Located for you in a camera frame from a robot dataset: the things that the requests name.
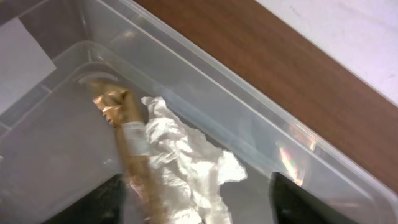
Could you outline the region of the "white napkin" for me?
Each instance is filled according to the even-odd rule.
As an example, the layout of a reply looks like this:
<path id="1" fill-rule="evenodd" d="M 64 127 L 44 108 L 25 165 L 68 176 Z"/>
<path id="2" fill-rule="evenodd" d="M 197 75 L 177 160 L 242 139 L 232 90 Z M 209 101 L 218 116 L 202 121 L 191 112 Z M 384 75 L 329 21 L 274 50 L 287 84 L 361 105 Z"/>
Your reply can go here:
<path id="1" fill-rule="evenodd" d="M 232 224 L 221 185 L 247 178 L 244 166 L 227 150 L 214 146 L 168 109 L 161 97 L 143 97 L 149 120 L 145 135 L 149 161 L 160 185 L 167 223 Z"/>

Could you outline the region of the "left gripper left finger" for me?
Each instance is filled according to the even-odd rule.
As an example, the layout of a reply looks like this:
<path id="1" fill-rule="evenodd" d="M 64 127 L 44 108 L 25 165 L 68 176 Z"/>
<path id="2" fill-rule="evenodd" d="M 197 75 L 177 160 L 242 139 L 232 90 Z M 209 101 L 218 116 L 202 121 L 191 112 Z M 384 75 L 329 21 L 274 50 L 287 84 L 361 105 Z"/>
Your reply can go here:
<path id="1" fill-rule="evenodd" d="M 116 174 L 43 224 L 118 224 L 125 198 L 123 176 Z"/>

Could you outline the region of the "gold foil wrapper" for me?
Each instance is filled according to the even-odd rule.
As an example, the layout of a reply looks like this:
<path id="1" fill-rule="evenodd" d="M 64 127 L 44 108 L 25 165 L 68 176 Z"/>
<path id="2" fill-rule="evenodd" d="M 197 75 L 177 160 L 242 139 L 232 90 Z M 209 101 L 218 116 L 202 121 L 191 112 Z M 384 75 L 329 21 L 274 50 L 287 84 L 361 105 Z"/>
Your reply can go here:
<path id="1" fill-rule="evenodd" d="M 145 122 L 134 92 L 103 79 L 85 82 L 93 103 L 115 130 L 124 181 L 141 205 L 144 223 L 167 223 L 159 186 L 149 166 L 150 149 L 144 134 Z"/>

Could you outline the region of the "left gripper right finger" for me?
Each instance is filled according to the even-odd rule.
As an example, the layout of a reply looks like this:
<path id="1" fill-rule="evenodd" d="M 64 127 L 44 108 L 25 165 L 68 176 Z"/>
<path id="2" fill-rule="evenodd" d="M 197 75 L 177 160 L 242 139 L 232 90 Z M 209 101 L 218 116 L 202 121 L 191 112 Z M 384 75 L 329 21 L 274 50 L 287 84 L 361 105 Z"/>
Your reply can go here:
<path id="1" fill-rule="evenodd" d="M 269 201 L 276 224 L 358 224 L 280 172 L 271 175 Z"/>

